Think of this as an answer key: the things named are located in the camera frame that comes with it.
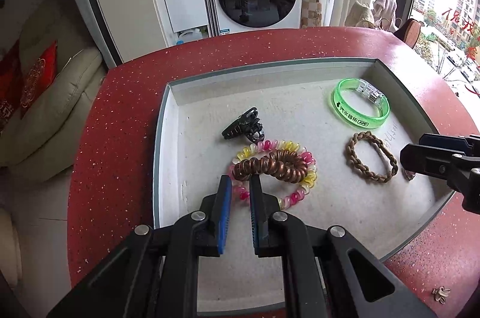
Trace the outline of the pink heart crystal pendant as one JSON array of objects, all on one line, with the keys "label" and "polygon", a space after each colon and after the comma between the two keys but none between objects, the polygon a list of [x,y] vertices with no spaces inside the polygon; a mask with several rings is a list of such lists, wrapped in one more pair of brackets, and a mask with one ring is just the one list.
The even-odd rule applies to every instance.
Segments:
[{"label": "pink heart crystal pendant", "polygon": [[403,170],[403,175],[409,181],[413,180],[416,177],[416,174],[414,172],[411,172],[405,169]]}]

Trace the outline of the green translucent bangle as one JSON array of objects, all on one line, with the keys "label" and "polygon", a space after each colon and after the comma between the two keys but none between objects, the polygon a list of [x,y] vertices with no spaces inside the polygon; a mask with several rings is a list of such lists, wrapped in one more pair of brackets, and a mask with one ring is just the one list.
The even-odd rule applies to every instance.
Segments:
[{"label": "green translucent bangle", "polygon": [[362,78],[344,78],[333,89],[331,103],[335,112],[350,125],[377,129],[390,115],[388,98]]}]

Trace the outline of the black hair claw clip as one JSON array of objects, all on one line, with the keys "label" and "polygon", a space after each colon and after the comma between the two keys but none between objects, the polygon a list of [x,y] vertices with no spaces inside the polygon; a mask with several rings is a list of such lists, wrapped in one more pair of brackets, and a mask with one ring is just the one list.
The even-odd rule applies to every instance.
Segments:
[{"label": "black hair claw clip", "polygon": [[260,123],[258,114],[256,107],[248,109],[222,131],[222,137],[228,140],[244,136],[251,143],[262,142],[264,140],[264,128]]}]

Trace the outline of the grey jewelry tray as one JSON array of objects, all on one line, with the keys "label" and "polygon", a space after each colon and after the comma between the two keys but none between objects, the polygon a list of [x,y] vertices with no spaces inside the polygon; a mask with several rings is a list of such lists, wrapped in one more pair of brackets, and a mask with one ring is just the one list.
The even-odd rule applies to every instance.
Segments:
[{"label": "grey jewelry tray", "polygon": [[[344,78],[362,78],[389,100],[377,129],[362,129],[333,109]],[[222,131],[256,107],[264,140],[224,139]],[[438,179],[403,175],[400,152],[435,127],[405,83],[381,61],[329,58],[255,64],[168,83],[154,140],[153,221],[172,225],[231,177],[224,253],[199,261],[202,313],[271,307],[284,299],[281,261],[254,253],[249,179],[259,176],[306,225],[345,227],[385,259],[424,229],[452,192]]]}]

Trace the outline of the brown round chair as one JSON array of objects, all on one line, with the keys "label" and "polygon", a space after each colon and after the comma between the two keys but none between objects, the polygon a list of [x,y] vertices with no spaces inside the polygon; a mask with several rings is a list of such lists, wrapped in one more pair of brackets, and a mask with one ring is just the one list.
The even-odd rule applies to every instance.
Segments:
[{"label": "brown round chair", "polygon": [[394,36],[403,41],[407,46],[414,49],[420,37],[422,23],[409,18],[405,23],[394,32]]}]

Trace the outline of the beige leather sofa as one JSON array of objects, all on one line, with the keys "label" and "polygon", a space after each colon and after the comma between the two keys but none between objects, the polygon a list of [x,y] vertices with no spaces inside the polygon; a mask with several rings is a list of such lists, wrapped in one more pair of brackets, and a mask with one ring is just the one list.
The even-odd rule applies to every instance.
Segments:
[{"label": "beige leather sofa", "polygon": [[47,47],[57,73],[25,112],[1,132],[1,166],[19,180],[45,182],[74,163],[80,137],[107,69],[75,0],[44,0],[19,35],[19,63],[28,74]]}]

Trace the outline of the red embroidered cushion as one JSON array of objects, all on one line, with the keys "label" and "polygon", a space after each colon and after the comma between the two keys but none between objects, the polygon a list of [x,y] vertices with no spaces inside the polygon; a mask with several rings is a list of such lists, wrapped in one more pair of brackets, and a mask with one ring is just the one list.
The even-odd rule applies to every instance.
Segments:
[{"label": "red embroidered cushion", "polygon": [[20,118],[23,118],[38,97],[54,82],[57,74],[58,43],[50,44],[24,79],[24,88],[20,98]]}]

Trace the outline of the blue cap detergent bottle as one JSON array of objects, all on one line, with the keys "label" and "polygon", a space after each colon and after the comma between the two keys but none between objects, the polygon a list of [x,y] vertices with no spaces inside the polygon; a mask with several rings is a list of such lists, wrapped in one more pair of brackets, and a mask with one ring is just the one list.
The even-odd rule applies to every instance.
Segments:
[{"label": "blue cap detergent bottle", "polygon": [[176,45],[186,44],[208,38],[208,27],[206,25],[177,32]]}]

